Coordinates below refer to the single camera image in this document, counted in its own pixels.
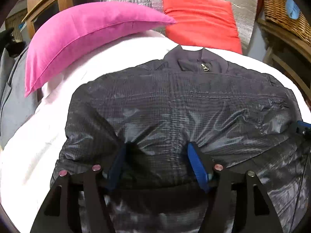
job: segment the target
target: pink pillow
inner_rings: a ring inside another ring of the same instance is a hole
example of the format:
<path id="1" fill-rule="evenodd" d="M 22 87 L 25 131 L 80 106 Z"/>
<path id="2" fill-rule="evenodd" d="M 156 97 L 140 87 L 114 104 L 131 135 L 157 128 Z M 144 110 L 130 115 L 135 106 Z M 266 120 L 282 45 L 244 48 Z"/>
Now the pink pillow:
<path id="1" fill-rule="evenodd" d="M 25 96 L 103 44 L 173 23 L 172 17 L 159 11 L 126 2 L 85 3 L 63 10 L 44 23 L 30 42 Z"/>

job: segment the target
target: pillow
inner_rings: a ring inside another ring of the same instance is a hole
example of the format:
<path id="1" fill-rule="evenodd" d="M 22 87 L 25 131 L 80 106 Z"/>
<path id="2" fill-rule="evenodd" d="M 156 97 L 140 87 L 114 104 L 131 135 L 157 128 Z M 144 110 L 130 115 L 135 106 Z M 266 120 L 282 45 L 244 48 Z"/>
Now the pillow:
<path id="1" fill-rule="evenodd" d="M 46 21 L 30 42 L 25 68 L 25 96 L 103 44 L 173 23 L 173 18 L 159 11 L 126 2 L 85 3 L 63 10 Z M 118 59 L 126 62 L 122 54 L 116 56 Z"/>
<path id="2" fill-rule="evenodd" d="M 231 3 L 223 0 L 163 0 L 164 13 L 177 23 L 166 36 L 185 46 L 203 46 L 242 54 Z"/>

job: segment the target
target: jacket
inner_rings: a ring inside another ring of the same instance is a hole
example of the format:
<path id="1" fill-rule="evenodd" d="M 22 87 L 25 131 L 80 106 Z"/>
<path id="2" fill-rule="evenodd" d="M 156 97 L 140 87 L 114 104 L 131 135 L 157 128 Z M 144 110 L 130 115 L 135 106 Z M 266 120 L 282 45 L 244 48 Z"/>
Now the jacket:
<path id="1" fill-rule="evenodd" d="M 187 159 L 186 144 L 195 141 L 215 163 L 255 171 L 291 232 L 306 212 L 311 174 L 310 145 L 288 130 L 297 120 L 293 92 L 271 75 L 177 46 L 163 60 L 105 74 L 74 92 L 51 184 L 60 170 L 104 165 L 126 143 L 118 190 L 105 197 L 116 231 L 195 232 L 208 207 Z"/>

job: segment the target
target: zipper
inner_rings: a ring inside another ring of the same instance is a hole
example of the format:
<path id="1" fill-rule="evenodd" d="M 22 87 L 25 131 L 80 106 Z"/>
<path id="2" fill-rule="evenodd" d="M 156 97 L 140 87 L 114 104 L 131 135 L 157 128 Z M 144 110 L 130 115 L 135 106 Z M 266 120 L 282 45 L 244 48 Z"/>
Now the zipper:
<path id="1" fill-rule="evenodd" d="M 206 72 L 209 71 L 209 68 L 208 68 L 206 65 L 204 65 L 203 63 L 201 64 L 201 66 L 203 67 L 203 70 L 204 70 L 204 71 L 206 71 Z"/>

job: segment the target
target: bed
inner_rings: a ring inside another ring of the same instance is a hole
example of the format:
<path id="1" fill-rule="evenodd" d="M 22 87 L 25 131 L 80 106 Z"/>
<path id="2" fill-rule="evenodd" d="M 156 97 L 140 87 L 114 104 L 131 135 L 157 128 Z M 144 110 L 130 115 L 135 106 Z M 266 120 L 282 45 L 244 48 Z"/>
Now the bed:
<path id="1" fill-rule="evenodd" d="M 55 162 L 66 141 L 64 128 L 73 92 L 102 74 L 162 59 L 176 46 L 155 31 L 133 34 L 83 56 L 44 85 L 44 97 L 35 114 L 17 130 L 0 154 L 0 202 L 21 233 L 30 232 L 49 191 Z M 200 47 L 183 46 L 183 49 L 198 50 Z M 311 113 L 300 91 L 281 72 L 234 52 L 209 50 L 247 69 L 273 75 L 294 92 L 303 121 L 311 123 Z M 126 62 L 117 61 L 120 54 L 126 57 Z"/>

